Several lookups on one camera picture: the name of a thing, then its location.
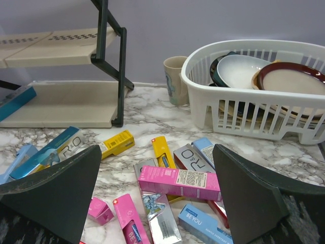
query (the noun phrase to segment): black plastic object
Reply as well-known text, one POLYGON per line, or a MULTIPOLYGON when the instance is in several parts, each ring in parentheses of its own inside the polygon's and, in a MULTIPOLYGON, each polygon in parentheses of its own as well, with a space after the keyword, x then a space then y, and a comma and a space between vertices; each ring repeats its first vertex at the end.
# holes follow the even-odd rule
POLYGON ((234 244, 325 243, 325 188, 255 164, 222 145, 213 160, 234 244))
POLYGON ((126 28, 121 27, 108 10, 108 0, 91 0, 99 11, 96 53, 90 57, 91 63, 118 81, 117 116, 112 125, 122 127, 124 123, 124 86, 133 90, 134 84, 125 77, 126 28), (120 54, 118 70, 105 61, 107 23, 120 36, 120 54))
MULTIPOLYGON (((79 243, 101 157, 99 146, 91 146, 59 164, 1 185, 0 219, 4 219, 5 205, 68 243, 79 243)), ((25 239, 22 243, 35 242, 25 239)))
POLYGON ((17 90, 19 87, 21 87, 21 85, 16 85, 14 83, 0 80, 0 88, 9 89, 9 90, 17 90))

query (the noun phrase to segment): yellow toothpaste box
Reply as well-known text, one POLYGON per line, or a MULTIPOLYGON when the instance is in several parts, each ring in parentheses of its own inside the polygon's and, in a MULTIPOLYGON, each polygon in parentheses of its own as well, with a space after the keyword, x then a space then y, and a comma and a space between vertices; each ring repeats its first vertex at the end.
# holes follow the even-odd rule
POLYGON ((125 130, 99 144, 102 151, 102 160, 109 155, 119 155, 134 145, 133 135, 128 130, 125 130))
MULTIPOLYGON (((159 136, 153 138, 151 140, 151 143, 152 143, 155 157, 157 158, 158 161, 158 166, 164 168, 176 169, 176 164, 173 160, 171 151, 168 148, 165 136, 159 136)), ((184 197, 171 196, 171 195, 167 196, 167 198, 169 203, 178 202, 184 199, 184 197)))

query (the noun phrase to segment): marble countertop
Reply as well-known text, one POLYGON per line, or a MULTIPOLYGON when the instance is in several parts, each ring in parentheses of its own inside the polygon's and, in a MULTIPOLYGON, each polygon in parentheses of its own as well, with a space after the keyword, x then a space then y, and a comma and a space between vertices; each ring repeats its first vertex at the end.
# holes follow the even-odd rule
MULTIPOLYGON (((209 127, 198 129, 191 122, 189 107, 175 107, 170 104, 167 89, 164 87, 137 86, 130 92, 125 101, 124 124, 123 128, 83 130, 84 148, 107 140, 126 129, 133 134, 136 142, 131 149, 102 161, 93 195, 103 199, 114 209, 112 201, 116 197, 131 194, 148 232, 133 164, 154 158, 151 139, 157 136, 166 137, 171 151, 201 137, 208 137, 212 143, 223 144, 271 170, 324 186, 325 161, 317 145, 300 145, 295 135, 287 136, 281 141, 269 141, 217 134, 209 127)), ((62 129, 0 129, 0 173, 11 164, 16 151, 24 144, 32 143, 40 149, 61 131, 62 129)), ((172 204, 176 220, 188 202, 216 218, 206 203, 182 200, 172 204)), ((179 229, 184 244, 202 243, 181 227, 179 229)), ((104 226, 87 219, 81 240, 86 244, 112 243, 112 240, 114 243, 125 243, 116 218, 104 226)))

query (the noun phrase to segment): bowl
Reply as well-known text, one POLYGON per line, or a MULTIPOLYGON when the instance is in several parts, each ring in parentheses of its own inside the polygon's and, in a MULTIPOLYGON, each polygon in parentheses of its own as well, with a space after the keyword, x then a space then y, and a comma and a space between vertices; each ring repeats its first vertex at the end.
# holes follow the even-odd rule
POLYGON ((221 80, 231 88, 252 89, 253 75, 271 62, 246 56, 230 55, 220 60, 217 72, 221 80))
POLYGON ((236 53, 236 52, 229 52, 227 55, 223 55, 223 56, 220 56, 220 57, 216 58, 212 62, 211 66, 210 66, 210 76, 211 76, 211 79, 212 79, 213 83, 216 84, 216 86, 219 86, 219 87, 228 87, 226 84, 224 84, 224 82, 219 77, 218 72, 217 72, 217 66, 218 66, 218 63, 224 57, 229 56, 229 55, 239 55, 239 54, 236 53))

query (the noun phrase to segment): toothpaste box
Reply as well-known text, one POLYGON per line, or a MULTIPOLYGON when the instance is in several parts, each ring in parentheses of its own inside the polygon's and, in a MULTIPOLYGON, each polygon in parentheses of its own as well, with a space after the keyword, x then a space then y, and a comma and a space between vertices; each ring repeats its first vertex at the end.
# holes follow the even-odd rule
POLYGON ((215 173, 143 166, 138 182, 143 191, 221 201, 215 173))
MULTIPOLYGON (((154 160, 135 164, 136 177, 139 178, 143 166, 156 166, 154 160)), ((166 194, 140 191, 143 205, 147 214, 152 239, 155 244, 180 244, 182 237, 179 233, 172 209, 166 194)))
POLYGON ((174 159, 180 169, 198 172, 215 172, 214 168, 190 144, 175 150, 174 159))
POLYGON ((10 177, 20 179, 49 167, 53 163, 59 163, 72 156, 82 144, 83 137, 81 130, 70 126, 24 164, 16 168, 10 174, 10 177))
MULTIPOLYGON (((156 138, 153 138, 151 140, 151 143, 152 143, 154 154, 158 161, 158 166, 164 168, 176 169, 176 165, 173 160, 171 151, 169 150, 169 147, 167 145, 165 136, 158 136, 156 138)), ((171 196, 171 195, 167 196, 167 198, 169 203, 178 202, 184 199, 184 197, 171 196)))
POLYGON ((0 121, 16 112, 31 99, 36 97, 36 92, 31 85, 21 86, 0 101, 0 121))
POLYGON ((0 175, 0 185, 12 181, 10 174, 20 165, 24 164, 29 158, 31 158, 38 150, 31 144, 24 145, 16 154, 16 159, 8 167, 4 174, 0 175))
POLYGON ((208 244, 233 244, 232 237, 218 228, 218 221, 191 204, 178 216, 179 225, 208 244))
POLYGON ((210 166, 215 170, 213 163, 213 147, 214 145, 209 141, 208 138, 203 137, 199 140, 192 142, 192 146, 197 150, 200 155, 210 164, 210 166))
POLYGON ((104 225, 109 222, 114 215, 106 202, 94 197, 89 205, 88 217, 100 225, 104 225))
POLYGON ((119 155, 135 145, 133 135, 125 130, 99 144, 102 151, 102 160, 109 155, 119 155))
MULTIPOLYGON (((180 149, 175 150, 174 159, 180 169, 193 170, 198 172, 215 172, 210 164, 205 159, 203 159, 190 144, 187 144, 180 149)), ((224 226, 226 228, 229 228, 228 218, 223 203, 211 200, 208 200, 207 203, 222 220, 224 226)))
POLYGON ((116 198, 113 204, 126 244, 150 244, 130 194, 116 198))

